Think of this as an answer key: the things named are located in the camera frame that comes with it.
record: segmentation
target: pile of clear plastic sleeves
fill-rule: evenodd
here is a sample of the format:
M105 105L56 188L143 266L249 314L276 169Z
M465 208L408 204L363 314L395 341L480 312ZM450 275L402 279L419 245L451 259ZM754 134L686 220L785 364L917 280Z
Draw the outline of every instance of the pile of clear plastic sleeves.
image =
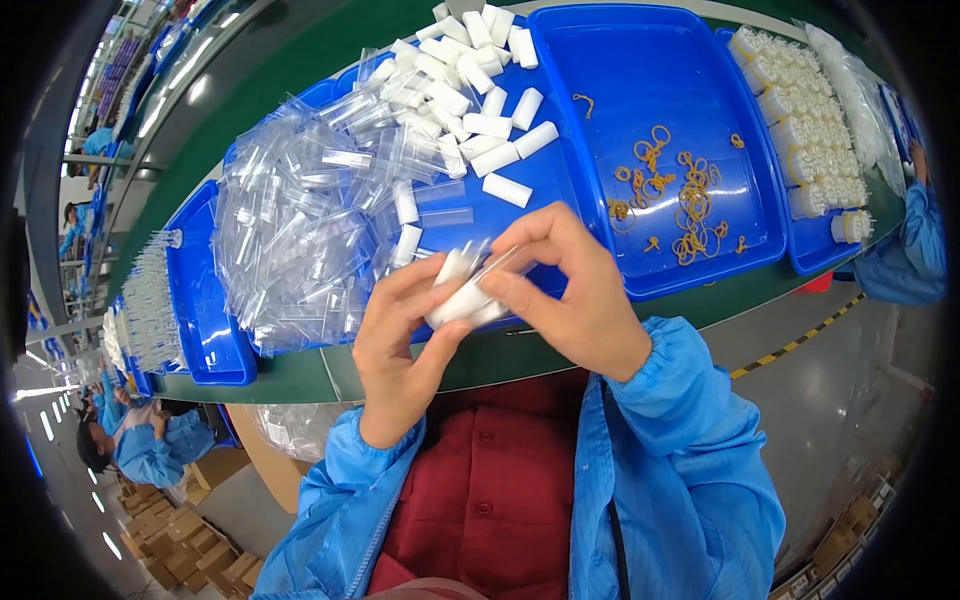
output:
M470 207L424 209L465 195L456 140L409 106L433 82L374 58L364 50L356 90L339 100L290 99L237 138L224 166L211 248L225 310L261 356L348 341L376 281L429 253L412 224L472 223Z

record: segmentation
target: green work surface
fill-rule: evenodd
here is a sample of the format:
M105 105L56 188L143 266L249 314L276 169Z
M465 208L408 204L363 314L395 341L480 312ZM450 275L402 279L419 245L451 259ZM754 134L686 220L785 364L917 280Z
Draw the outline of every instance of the green work surface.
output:
M109 296L119 291L132 259L153 230L162 228L182 200L223 157L238 133L276 107L284 93L303 90L356 60L363 46L385 47L427 23L436 0L354 0L331 8L277 53L254 67L223 105L193 133L157 184L114 264ZM888 69L828 13L802 0L733 0L730 4L790 21L823 26L859 54L881 76ZM738 27L718 19L710 26ZM868 176L876 237L894 230L903 218L903 202L879 176ZM711 286L634 304L641 318L684 316L698 328L724 321L804 285L788 257L766 267L717 281ZM489 385L554 372L570 366L536 332L523 326L481 331L467 337L444 374L442 391ZM257 359L257 380L245 388L198 386L189 375L155 376L160 396L201 402L299 403L355 400L362 388L347 346Z

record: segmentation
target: finger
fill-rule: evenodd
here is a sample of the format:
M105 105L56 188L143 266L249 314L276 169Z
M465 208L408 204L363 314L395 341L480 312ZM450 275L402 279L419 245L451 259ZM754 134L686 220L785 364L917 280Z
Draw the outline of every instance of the finger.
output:
M514 221L493 241L491 250L500 254L511 246L545 239L555 242L560 248L574 251L586 247L590 242L596 243L569 206L554 202Z
M437 329L408 371L410 380L436 393L446 366L471 331L472 327L466 321L451 321Z
M415 325L424 315L450 298L461 285L463 281L447 281L410 298L394 302L380 318L376 328L371 330L366 343L370 348L391 351L400 339L409 338L411 330L416 330Z
M436 277L445 260L446 254L437 252L424 259L415 260L406 267L377 281L376 285L373 286L373 292L370 294L370 300L367 302L367 315L370 316L372 313L374 317L378 316L383 309L393 304L396 298L407 288L424 279Z
M565 304L550 298L529 279L516 273L489 273L480 279L480 289L546 334L569 321L569 308Z

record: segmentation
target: red shirt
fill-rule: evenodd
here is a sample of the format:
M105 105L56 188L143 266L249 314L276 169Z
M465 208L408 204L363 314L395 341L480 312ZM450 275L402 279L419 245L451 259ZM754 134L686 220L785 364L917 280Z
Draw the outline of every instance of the red shirt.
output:
M582 369L437 396L367 594L420 577L566 598Z

